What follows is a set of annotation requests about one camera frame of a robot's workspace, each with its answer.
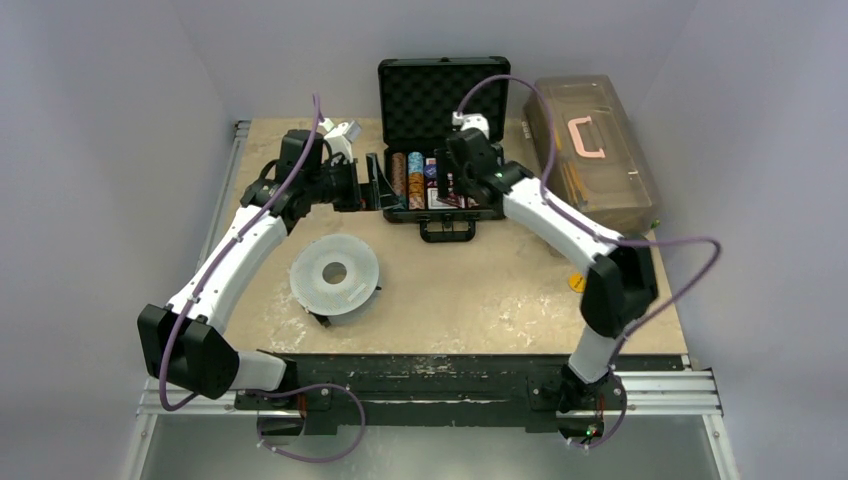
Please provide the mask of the black poker set case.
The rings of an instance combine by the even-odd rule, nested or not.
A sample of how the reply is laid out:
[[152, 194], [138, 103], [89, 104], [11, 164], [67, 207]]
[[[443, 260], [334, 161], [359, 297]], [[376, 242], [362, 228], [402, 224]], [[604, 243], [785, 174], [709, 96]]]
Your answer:
[[[393, 153], [402, 152], [407, 159], [410, 152], [421, 152], [425, 162], [435, 158], [435, 149], [446, 148], [445, 140], [454, 129], [453, 113], [465, 95], [480, 81], [510, 71], [511, 64], [503, 56], [382, 60], [377, 75], [386, 146], [383, 170], [390, 184]], [[437, 188], [437, 180], [425, 181], [425, 209], [410, 210], [407, 198], [405, 209], [384, 210], [383, 215], [391, 223], [417, 225], [427, 243], [468, 242], [475, 237], [478, 222], [504, 217], [465, 195], [468, 208], [429, 210], [427, 189]]]

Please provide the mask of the yellow big blind button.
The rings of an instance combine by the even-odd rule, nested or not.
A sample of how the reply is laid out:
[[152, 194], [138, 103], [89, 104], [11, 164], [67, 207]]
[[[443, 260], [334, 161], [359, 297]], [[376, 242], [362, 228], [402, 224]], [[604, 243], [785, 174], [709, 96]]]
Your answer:
[[576, 293], [583, 293], [586, 288], [586, 279], [579, 273], [571, 275], [568, 279], [569, 288]]

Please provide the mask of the red triangle warning sticker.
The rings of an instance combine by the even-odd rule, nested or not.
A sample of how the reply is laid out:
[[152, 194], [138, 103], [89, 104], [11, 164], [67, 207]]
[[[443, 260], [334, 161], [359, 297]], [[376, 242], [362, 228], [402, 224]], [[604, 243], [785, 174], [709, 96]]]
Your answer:
[[447, 187], [447, 193], [445, 195], [441, 195], [439, 193], [439, 197], [444, 200], [447, 200], [449, 197], [451, 197], [456, 201], [457, 205], [459, 206], [458, 209], [465, 209], [469, 207], [469, 203], [466, 197], [455, 192], [454, 184], [452, 182], [450, 182]]

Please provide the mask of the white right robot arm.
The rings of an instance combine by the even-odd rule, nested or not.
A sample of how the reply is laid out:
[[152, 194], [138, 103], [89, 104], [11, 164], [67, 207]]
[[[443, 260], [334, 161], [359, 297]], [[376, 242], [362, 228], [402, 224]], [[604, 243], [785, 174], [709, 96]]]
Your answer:
[[561, 381], [564, 399], [584, 407], [596, 399], [626, 327], [658, 296], [649, 245], [591, 222], [547, 192], [518, 162], [502, 162], [478, 128], [451, 133], [447, 164], [454, 187], [485, 207], [500, 209], [566, 257], [585, 280], [580, 313], [585, 323]]

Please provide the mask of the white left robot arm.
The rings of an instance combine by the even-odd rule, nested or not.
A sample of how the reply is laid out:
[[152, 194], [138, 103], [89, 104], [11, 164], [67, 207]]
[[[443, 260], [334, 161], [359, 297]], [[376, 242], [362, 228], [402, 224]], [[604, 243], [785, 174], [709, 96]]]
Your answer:
[[238, 351], [224, 333], [260, 266], [313, 206], [329, 204], [344, 213], [396, 206], [376, 154], [367, 154], [365, 164], [367, 178], [361, 181], [352, 149], [339, 137], [288, 131], [278, 157], [246, 187], [230, 227], [193, 277], [164, 305], [142, 309], [137, 326], [143, 356], [166, 410], [182, 406], [169, 402], [168, 385], [187, 390], [191, 398], [259, 390], [272, 408], [295, 402], [298, 382], [286, 374], [285, 360]]

